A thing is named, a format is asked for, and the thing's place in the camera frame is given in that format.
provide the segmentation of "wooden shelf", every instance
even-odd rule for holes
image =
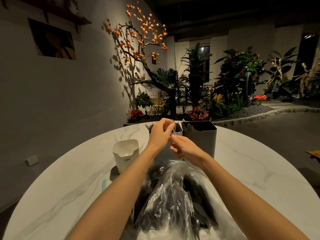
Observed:
[[[77,16],[66,9],[59,7],[48,0],[20,0],[22,2],[28,3],[34,7],[38,7],[43,10],[44,15],[46,16],[46,21],[49,23],[47,13],[50,12],[58,17],[61,17],[65,20],[71,21],[76,25],[86,25],[86,24],[92,24],[90,21],[88,21],[84,17]]]

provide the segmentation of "marble tabletop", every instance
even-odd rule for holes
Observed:
[[[4,240],[64,239],[111,183],[116,141],[148,142],[144,124],[115,129],[78,145],[48,167],[15,208]],[[215,159],[234,177],[271,204],[310,239],[320,239],[320,199],[306,179],[282,156],[238,132],[217,127]]]

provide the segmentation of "gravel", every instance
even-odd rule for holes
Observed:
[[[244,108],[242,108],[242,110],[236,111],[227,117],[219,118],[219,119],[212,118],[212,121],[238,119],[238,118],[243,118],[243,117],[248,117],[248,116],[252,116],[252,115],[266,113],[270,110],[273,110],[273,109],[269,108],[267,106],[262,106],[262,105],[258,105],[258,104],[251,105],[250,107],[244,107]]]

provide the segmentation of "forearm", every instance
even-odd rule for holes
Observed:
[[[296,226],[206,154],[201,169],[249,240],[308,239]]]
[[[157,153],[146,147],[92,203],[66,239],[119,239]]]

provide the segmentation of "stone border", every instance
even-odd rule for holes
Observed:
[[[266,113],[260,113],[256,115],[252,115],[249,117],[243,117],[232,120],[220,120],[220,121],[212,121],[214,125],[217,126],[228,126],[228,125],[237,125],[244,124],[251,121],[257,121],[261,119],[265,119],[266,117],[278,115],[282,113],[320,113],[320,108],[279,108],[275,110],[270,110]],[[124,123],[123,126],[135,125],[135,123]]]

